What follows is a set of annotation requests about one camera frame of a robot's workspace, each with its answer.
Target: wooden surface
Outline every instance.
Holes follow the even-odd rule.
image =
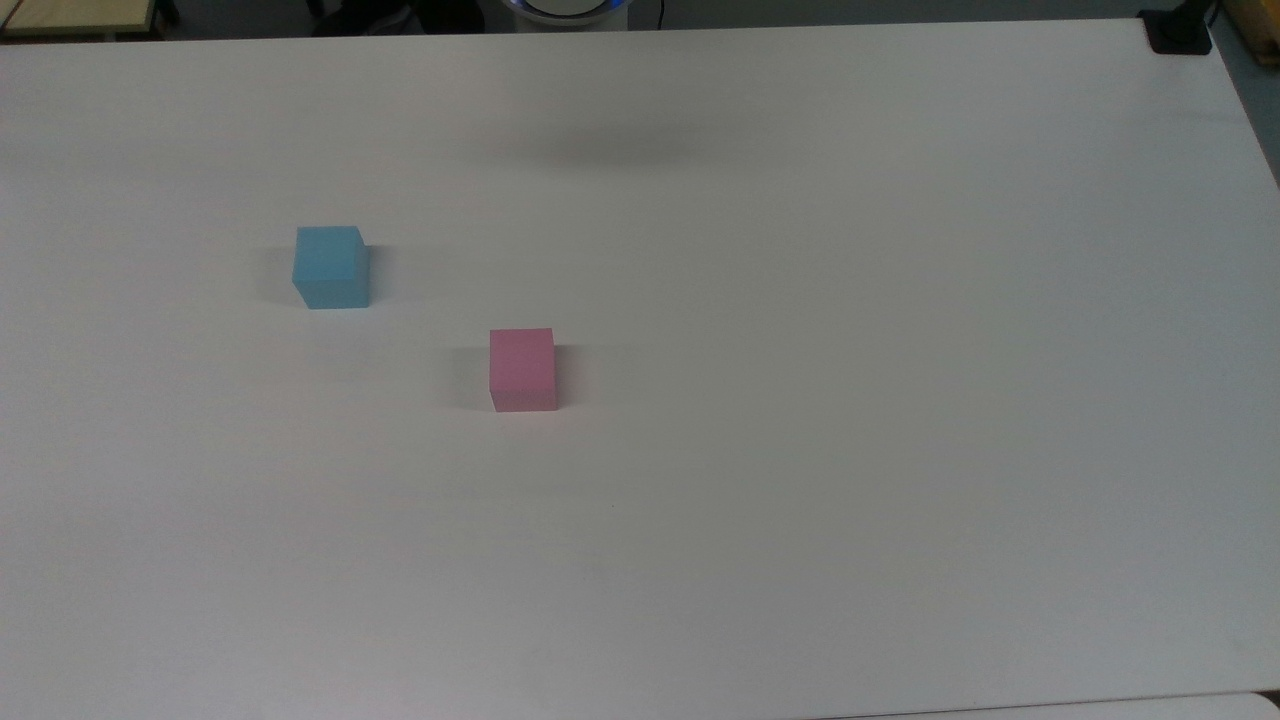
[[[22,0],[4,35],[146,32],[155,0]]]
[[[1261,65],[1280,65],[1280,0],[1224,0],[1244,45]]]
[[[1216,53],[1123,19],[0,68],[3,720],[1280,685],[1280,192]],[[303,306],[316,224],[374,247],[369,309]],[[554,328],[559,411],[493,413],[511,327]]]
[[[9,13],[18,6],[22,0],[0,0],[0,26],[9,19]]]

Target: pink cube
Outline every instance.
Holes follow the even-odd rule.
[[[556,410],[550,328],[489,331],[489,395],[498,413]]]

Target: block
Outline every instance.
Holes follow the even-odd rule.
[[[550,328],[489,331],[489,395],[498,413],[557,409]]]
[[[360,231],[298,228],[293,287],[312,310],[369,307],[369,247]]]

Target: black object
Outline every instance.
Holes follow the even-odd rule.
[[[476,0],[342,0],[320,20],[312,37],[364,35],[378,20],[408,5],[426,35],[483,33],[484,13]]]
[[[1142,10],[1147,42],[1160,55],[1208,55],[1213,41],[1204,27],[1204,13],[1215,0],[1187,0],[1172,10]]]
[[[173,4],[173,0],[156,0],[156,12],[164,18],[164,22],[175,26],[182,24],[182,15],[178,14],[178,6]]]

